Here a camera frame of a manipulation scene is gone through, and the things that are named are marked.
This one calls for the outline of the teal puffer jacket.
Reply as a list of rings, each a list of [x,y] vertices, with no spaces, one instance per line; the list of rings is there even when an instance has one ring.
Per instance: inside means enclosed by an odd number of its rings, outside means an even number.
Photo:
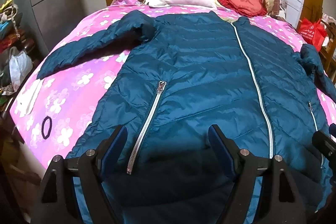
[[[318,93],[334,100],[335,86],[314,46],[296,52],[245,17],[229,23],[214,12],[152,18],[135,10],[52,52],[38,78],[126,48],[125,63],[68,154],[83,155],[125,127],[121,154],[102,177],[120,223],[217,221],[233,182],[210,145],[214,124],[255,156],[284,159],[305,216],[327,202],[332,171],[312,138],[329,132]]]

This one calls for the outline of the red shopping bag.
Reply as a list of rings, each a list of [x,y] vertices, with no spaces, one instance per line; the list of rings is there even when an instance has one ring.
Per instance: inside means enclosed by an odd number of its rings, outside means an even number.
[[[314,46],[318,52],[321,50],[323,42],[327,37],[327,32],[324,24],[321,23],[321,19],[313,23],[303,18],[298,33],[308,44]]]

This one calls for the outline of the clutter pile of bags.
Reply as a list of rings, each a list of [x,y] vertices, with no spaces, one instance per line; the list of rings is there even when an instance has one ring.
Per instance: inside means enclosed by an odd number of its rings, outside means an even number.
[[[1,106],[4,106],[21,87],[33,69],[29,43],[21,29],[23,14],[14,0],[1,6]]]

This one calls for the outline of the wooden chair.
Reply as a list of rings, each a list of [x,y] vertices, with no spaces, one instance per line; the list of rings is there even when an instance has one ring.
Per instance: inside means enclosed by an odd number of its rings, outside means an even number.
[[[321,20],[321,23],[325,25],[328,34],[329,42],[327,46],[322,46],[319,55],[322,61],[323,69],[327,76],[335,84],[335,24],[326,23]]]

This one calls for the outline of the pink floral bed cover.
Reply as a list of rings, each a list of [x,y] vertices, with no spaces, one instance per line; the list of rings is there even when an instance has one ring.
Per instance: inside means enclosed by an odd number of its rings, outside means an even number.
[[[106,29],[133,10],[155,17],[207,12],[205,7],[151,8],[136,0],[120,0],[86,16],[56,47]],[[91,123],[99,99],[110,87],[129,52],[104,53],[44,80],[35,69],[18,93],[10,115],[35,160],[46,168],[54,155],[66,156]]]

